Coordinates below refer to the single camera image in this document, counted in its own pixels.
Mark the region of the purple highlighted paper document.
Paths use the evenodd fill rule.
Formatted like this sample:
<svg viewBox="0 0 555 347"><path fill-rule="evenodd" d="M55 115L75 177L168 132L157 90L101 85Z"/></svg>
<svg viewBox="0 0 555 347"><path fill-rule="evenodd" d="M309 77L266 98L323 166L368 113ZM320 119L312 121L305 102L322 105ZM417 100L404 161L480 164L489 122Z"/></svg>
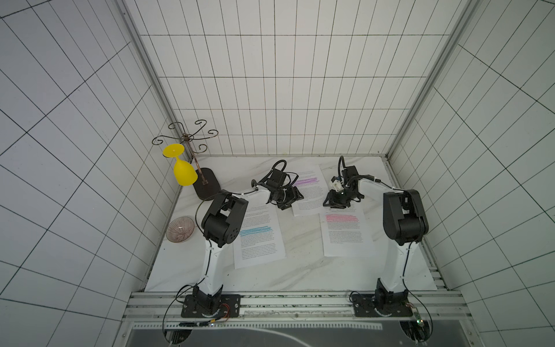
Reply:
<svg viewBox="0 0 555 347"><path fill-rule="evenodd" d="M294 171L299 175L294 186L304 198L292 205L293 215L301 217L322 213L330 188L321 168L318 165L296 166Z"/></svg>

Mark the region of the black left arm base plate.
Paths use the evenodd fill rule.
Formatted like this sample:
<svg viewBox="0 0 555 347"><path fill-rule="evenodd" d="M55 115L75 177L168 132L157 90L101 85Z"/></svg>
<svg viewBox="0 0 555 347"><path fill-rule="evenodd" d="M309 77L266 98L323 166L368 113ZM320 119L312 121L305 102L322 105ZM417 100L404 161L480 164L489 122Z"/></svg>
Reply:
<svg viewBox="0 0 555 347"><path fill-rule="evenodd" d="M237 318L241 308L241 295L221 294L211 299L198 299L187 295L182 308L182 318Z"/></svg>

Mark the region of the pink highlighted paper document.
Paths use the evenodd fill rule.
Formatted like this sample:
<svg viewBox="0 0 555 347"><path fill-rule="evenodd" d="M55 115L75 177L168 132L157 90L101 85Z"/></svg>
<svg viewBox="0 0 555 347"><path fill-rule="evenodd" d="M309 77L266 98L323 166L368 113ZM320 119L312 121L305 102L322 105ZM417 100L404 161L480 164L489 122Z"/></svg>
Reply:
<svg viewBox="0 0 555 347"><path fill-rule="evenodd" d="M336 176L339 176L339 170L345 166L347 166L345 159L341 156ZM367 258L370 256L373 241L363 208L359 203L353 201L349 208L342 209L324 207L324 211L320 214L320 221L326 257Z"/></svg>

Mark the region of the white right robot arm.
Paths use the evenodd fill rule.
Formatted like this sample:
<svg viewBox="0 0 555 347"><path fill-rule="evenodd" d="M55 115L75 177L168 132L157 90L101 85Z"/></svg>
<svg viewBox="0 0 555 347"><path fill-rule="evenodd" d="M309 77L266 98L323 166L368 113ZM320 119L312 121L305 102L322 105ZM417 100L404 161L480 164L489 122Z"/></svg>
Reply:
<svg viewBox="0 0 555 347"><path fill-rule="evenodd" d="M345 209L366 197L375 199L382 207L383 230L390 241L370 307L382 317L409 309L406 271L413 250L429 232L419 192L392 187L375 176L360 174L355 166L346 166L343 158L338 164L338 175L331 182L333 188L325 198L325 207Z"/></svg>

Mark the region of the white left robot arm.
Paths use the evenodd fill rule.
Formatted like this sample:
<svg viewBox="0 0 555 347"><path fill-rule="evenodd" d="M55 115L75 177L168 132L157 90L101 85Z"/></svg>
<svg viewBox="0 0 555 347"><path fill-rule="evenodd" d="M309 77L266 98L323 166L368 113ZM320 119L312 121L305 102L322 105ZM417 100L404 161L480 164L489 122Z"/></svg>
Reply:
<svg viewBox="0 0 555 347"><path fill-rule="evenodd" d="M199 226L205 238L205 272L192 287L189 297L196 311L211 317L218 313L222 305L224 266L221 263L224 252L240 234L249 206L245 197L267 192L268 203L286 210L304 198L295 186L298 179L297 173L274 167L259 181L253 180L250 191L235 193L222 189L212 197L212 203Z"/></svg>

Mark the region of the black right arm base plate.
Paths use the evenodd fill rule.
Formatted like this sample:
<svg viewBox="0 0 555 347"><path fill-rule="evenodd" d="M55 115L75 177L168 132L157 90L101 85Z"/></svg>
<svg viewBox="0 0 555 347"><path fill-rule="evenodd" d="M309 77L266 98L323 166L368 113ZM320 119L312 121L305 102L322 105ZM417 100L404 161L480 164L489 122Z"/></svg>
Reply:
<svg viewBox="0 0 555 347"><path fill-rule="evenodd" d="M393 294L360 294L353 291L349 301L357 318L411 318L412 309L407 305L408 292Z"/></svg>

